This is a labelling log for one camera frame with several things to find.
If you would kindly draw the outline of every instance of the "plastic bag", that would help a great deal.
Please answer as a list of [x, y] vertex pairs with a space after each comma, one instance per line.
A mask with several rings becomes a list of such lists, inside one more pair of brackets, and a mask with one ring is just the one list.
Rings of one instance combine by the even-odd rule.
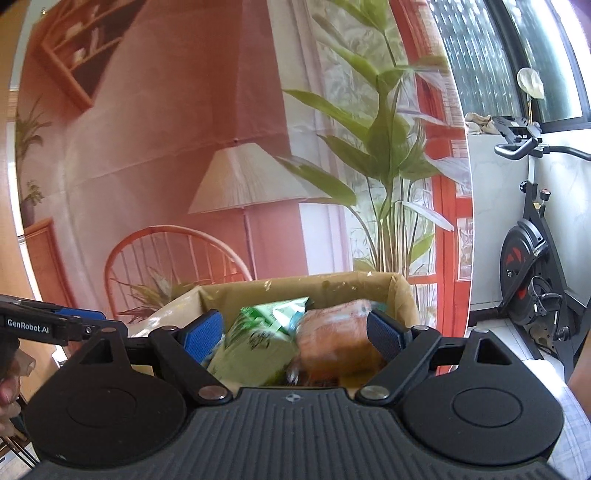
[[367, 337], [367, 316], [376, 307], [355, 300], [306, 312], [296, 336], [302, 369], [316, 380], [377, 370], [383, 359]]
[[307, 297], [244, 307], [207, 370], [220, 381], [245, 387], [285, 385], [298, 354], [295, 332]]

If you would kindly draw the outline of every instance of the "orange package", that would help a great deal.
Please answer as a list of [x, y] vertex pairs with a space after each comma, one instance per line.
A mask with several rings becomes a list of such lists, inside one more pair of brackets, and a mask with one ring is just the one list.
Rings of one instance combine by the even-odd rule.
[[337, 378], [382, 365], [382, 356], [367, 336], [367, 316], [374, 304], [355, 300], [304, 314], [296, 341], [301, 366], [311, 377]]

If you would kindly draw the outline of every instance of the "blue gripper pad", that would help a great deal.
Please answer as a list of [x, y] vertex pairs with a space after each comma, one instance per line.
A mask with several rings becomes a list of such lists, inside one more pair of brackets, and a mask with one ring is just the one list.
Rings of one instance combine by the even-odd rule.
[[56, 311], [58, 315], [64, 315], [67, 317], [80, 317], [83, 319], [89, 320], [106, 320], [105, 314], [99, 312], [97, 310], [82, 310], [82, 309], [70, 309], [67, 307], [62, 308], [61, 310]]
[[410, 330], [384, 312], [372, 310], [368, 314], [369, 341], [387, 362], [396, 357], [412, 338]]
[[191, 357], [201, 363], [220, 341], [222, 333], [222, 314], [217, 310], [209, 310], [184, 327], [178, 341]]

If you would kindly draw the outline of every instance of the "orange chair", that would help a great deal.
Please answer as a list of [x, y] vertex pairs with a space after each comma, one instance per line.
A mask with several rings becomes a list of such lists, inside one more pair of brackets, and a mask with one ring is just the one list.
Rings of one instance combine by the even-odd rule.
[[[122, 312], [144, 308], [145, 297], [158, 292], [155, 278], [164, 278], [165, 290], [173, 287], [177, 292], [192, 285], [252, 280], [245, 263], [217, 238], [182, 226], [149, 226], [119, 242], [105, 264], [113, 318], [126, 317], [121, 319], [129, 322], [132, 314]], [[131, 320], [145, 316], [137, 314]]]

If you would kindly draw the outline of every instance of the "window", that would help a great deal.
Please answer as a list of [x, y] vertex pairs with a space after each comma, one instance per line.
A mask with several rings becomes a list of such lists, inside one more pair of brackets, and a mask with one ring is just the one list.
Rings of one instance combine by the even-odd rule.
[[430, 0], [464, 113], [512, 115], [519, 96], [484, 0]]
[[591, 54], [564, 0], [427, 0], [444, 39], [464, 113], [526, 116], [519, 69], [536, 69], [543, 131], [591, 125]]
[[502, 0], [517, 29], [530, 66], [543, 79], [538, 103], [543, 122], [582, 116], [574, 75], [549, 5], [540, 0]]

